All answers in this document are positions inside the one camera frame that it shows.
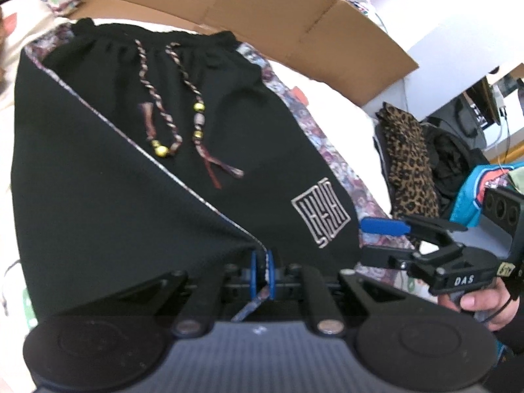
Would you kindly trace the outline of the person's right hand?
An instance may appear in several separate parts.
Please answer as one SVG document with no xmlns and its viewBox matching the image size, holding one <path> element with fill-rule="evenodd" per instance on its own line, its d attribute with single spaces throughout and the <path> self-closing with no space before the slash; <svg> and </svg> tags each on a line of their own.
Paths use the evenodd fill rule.
<svg viewBox="0 0 524 393">
<path fill-rule="evenodd" d="M 494 280 L 488 288 L 464 294 L 457 303 L 448 294 L 440 295 L 438 303 L 457 312 L 484 313 L 489 319 L 484 325 L 492 332 L 509 325 L 519 310 L 519 299 L 511 299 L 500 278 Z"/>
</svg>

